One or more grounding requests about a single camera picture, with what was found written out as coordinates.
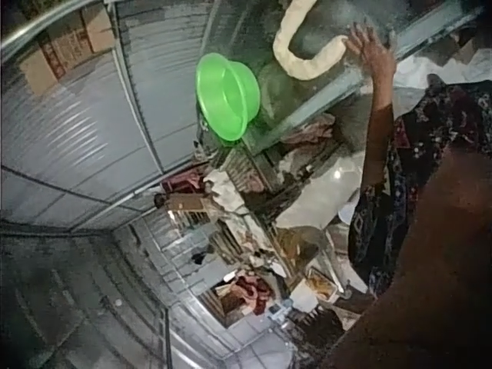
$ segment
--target shelf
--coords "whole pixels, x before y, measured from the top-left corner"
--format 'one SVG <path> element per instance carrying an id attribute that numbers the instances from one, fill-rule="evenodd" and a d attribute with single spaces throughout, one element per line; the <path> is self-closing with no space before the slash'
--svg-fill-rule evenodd
<path id="1" fill-rule="evenodd" d="M 397 60 L 402 60 L 419 49 L 436 42 L 454 29 L 473 21 L 483 12 L 482 6 L 465 9 L 460 0 L 446 0 L 443 4 L 412 22 L 397 34 Z M 345 68 L 339 76 L 309 98 L 275 128 L 265 133 L 254 124 L 246 131 L 243 142 L 250 153 L 257 155 L 280 141 L 291 130 L 301 127 L 314 116 L 346 98 L 362 86 L 364 76 L 359 68 Z"/>

